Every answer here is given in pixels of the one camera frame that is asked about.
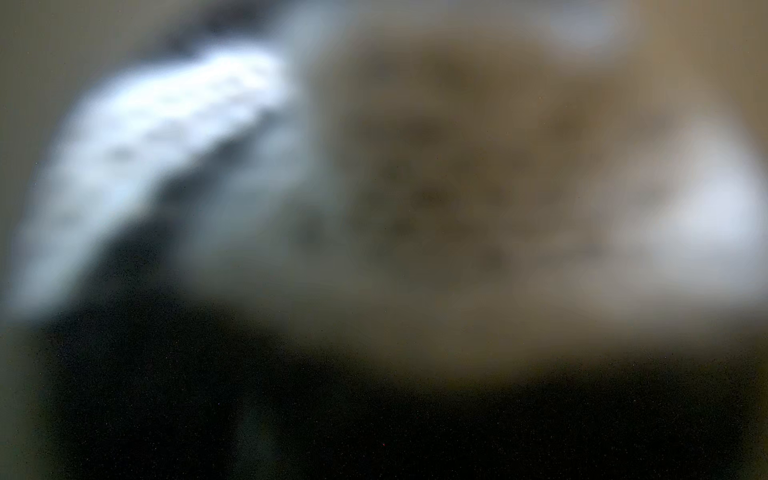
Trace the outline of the black white knitted scarf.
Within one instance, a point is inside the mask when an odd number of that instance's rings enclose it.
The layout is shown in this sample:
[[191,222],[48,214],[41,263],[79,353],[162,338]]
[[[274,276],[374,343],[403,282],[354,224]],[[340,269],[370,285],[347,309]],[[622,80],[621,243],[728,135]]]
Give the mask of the black white knitted scarf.
[[619,2],[308,1],[75,98],[10,321],[157,284],[386,371],[511,377],[767,333],[765,160]]

